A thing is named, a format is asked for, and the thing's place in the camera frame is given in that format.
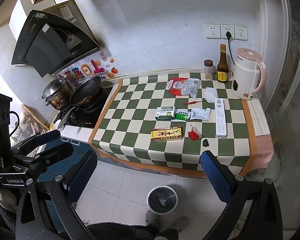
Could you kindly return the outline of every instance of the checkered tablecloth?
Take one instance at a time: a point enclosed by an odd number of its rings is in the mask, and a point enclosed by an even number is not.
[[[167,81],[174,77],[198,78],[201,86],[197,98],[174,96],[165,90]],[[224,99],[227,137],[215,138],[214,103],[204,100],[206,87],[217,89],[218,97]],[[201,101],[193,105],[184,102]],[[209,120],[190,120],[187,122],[157,121],[154,116],[159,106],[175,106],[176,109],[211,108]],[[194,130],[202,139],[191,141],[188,131]],[[183,139],[167,142],[150,142],[150,131],[154,128],[181,126]],[[207,138],[209,147],[203,147]],[[231,81],[219,83],[216,75],[212,81],[204,78],[204,73],[181,73],[153,75],[123,79],[109,109],[107,110],[92,144],[104,154],[135,163],[146,163],[202,171],[200,154],[210,150],[220,163],[238,174],[250,155],[248,127],[245,121],[242,102],[231,91]]]

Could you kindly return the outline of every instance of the power cord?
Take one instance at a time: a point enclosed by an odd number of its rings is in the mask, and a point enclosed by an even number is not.
[[[232,57],[232,53],[231,53],[231,48],[230,48],[230,38],[232,37],[232,36],[231,36],[231,33],[230,33],[230,32],[226,32],[226,36],[227,36],[227,38],[228,38],[228,45],[229,45],[230,56],[231,56],[232,62],[233,62],[233,64],[234,64],[233,57]]]
[[[15,112],[15,111],[10,111],[10,114],[15,114],[17,116],[18,119],[18,125],[15,127],[15,129],[12,131],[12,133],[9,134],[9,136],[11,136],[19,127],[20,125],[20,119],[19,119],[19,115]]]

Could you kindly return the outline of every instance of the silver bolt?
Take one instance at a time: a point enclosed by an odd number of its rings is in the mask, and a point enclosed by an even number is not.
[[[238,180],[238,181],[243,181],[243,176],[238,174],[235,176],[235,179]]]
[[[54,177],[55,181],[60,181],[63,179],[63,176],[62,175],[57,175]]]
[[[30,185],[33,182],[33,179],[27,179],[26,184]]]
[[[272,184],[272,180],[269,179],[269,178],[266,178],[266,183],[269,184],[269,185],[271,185]]]

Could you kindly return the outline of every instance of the foot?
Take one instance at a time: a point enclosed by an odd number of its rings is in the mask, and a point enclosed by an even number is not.
[[[146,213],[146,225],[154,225],[156,228],[159,228],[159,215],[148,210]]]
[[[175,220],[175,222],[168,227],[168,229],[175,229],[180,233],[190,225],[190,219],[187,217],[181,217]]]

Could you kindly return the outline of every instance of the pan handle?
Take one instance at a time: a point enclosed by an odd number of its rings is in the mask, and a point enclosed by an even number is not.
[[[60,124],[58,125],[58,128],[59,129],[62,125],[64,125],[64,123],[66,122],[67,118],[69,117],[69,115],[71,114],[72,110],[74,110],[77,106],[74,106],[72,107],[68,113],[63,117],[63,119],[61,120]]]

